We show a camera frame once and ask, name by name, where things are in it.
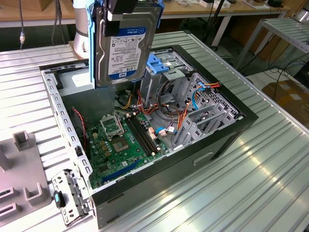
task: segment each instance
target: ram slot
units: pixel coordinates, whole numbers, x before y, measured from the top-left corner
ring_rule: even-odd
[[[127,120],[127,124],[147,156],[151,156],[153,155],[153,152],[157,152],[154,143],[149,138],[148,134],[144,131],[144,128],[140,125],[140,122],[136,118],[129,118]]]
[[[139,131],[137,130],[137,128],[134,126],[133,122],[131,121],[131,119],[126,119],[126,124],[129,126],[132,134],[134,135],[135,139],[137,140],[137,142],[139,143],[139,145],[143,148],[145,154],[147,156],[151,155],[151,150],[148,148],[146,142],[143,140],[143,138],[141,137]]]
[[[138,131],[140,131],[141,136],[143,137],[143,139],[145,140],[145,142],[147,143],[147,146],[151,149],[152,152],[157,153],[157,149],[152,141],[152,139],[150,138],[150,136],[145,132],[144,128],[141,126],[140,122],[136,119],[133,118],[132,122],[134,123],[135,127],[138,129]]]

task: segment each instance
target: red wire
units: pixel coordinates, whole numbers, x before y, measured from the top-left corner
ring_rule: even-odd
[[[81,114],[80,114],[77,110],[75,110],[75,109],[72,109],[72,110],[78,114],[79,118],[80,118],[81,121],[82,121],[83,133],[84,133],[84,149],[86,150],[86,133],[85,133],[86,130],[85,130],[85,124],[84,124],[83,117],[81,116]]]

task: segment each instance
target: metal workbench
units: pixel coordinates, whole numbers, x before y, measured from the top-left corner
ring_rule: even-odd
[[[309,224],[309,131],[191,34],[155,36],[180,44],[258,116],[217,160],[108,224],[106,231],[302,231]],[[34,132],[49,187],[70,167],[39,65],[74,60],[68,45],[0,53],[0,139]],[[68,231],[94,231],[86,217]],[[52,202],[0,231],[62,231]]]
[[[294,52],[299,49],[304,53],[309,53],[309,25],[297,22],[292,18],[273,18],[273,19],[262,19],[256,26],[250,39],[243,48],[235,68],[238,69],[243,62],[246,54],[254,43],[255,39],[259,35],[262,28],[269,30],[269,33],[263,39],[255,54],[259,53],[264,46],[267,44],[273,34],[278,35],[286,42],[290,43],[295,49],[290,53],[288,57],[292,57]]]

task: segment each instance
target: sticker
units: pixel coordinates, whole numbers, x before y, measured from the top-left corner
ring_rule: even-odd
[[[146,28],[121,28],[117,36],[111,37],[108,75],[112,79],[131,76],[138,68]]]
[[[175,130],[174,127],[169,127],[169,128],[168,128],[168,131],[170,131],[170,132],[174,132],[174,130]]]
[[[294,99],[294,100],[302,100],[302,98],[298,95],[298,94],[290,94],[290,96]]]
[[[72,77],[72,81],[74,82],[76,87],[86,86],[91,84],[89,79],[89,73],[81,73],[76,74]]]
[[[283,88],[284,90],[289,90],[291,89],[287,84],[280,84],[281,88]]]

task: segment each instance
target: metal rack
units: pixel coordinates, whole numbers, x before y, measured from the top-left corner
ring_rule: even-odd
[[[248,53],[249,49],[251,48],[252,44],[254,43],[255,39],[257,38],[259,32],[262,28],[266,28],[269,30],[267,36],[263,39],[260,46],[258,47],[256,54],[263,49],[266,45],[268,40],[271,38],[273,34],[278,35],[286,42],[293,45],[296,49],[303,51],[304,53],[309,52],[309,25],[305,25],[302,23],[297,22],[292,18],[280,18],[280,19],[262,19],[259,24],[256,26],[254,32],[252,33],[250,39],[246,43],[245,47],[243,48],[238,61],[235,65],[235,68],[238,69],[241,63],[243,62],[246,54]]]
[[[193,35],[159,34],[153,47],[172,44],[186,49],[259,119],[217,160],[103,229],[303,231],[309,224],[308,129]],[[71,162],[37,67],[74,59],[67,45],[0,53],[0,139],[22,129],[34,132],[49,181]],[[94,231],[95,226],[89,215],[67,231]],[[46,228],[66,230],[55,203],[1,229]]]

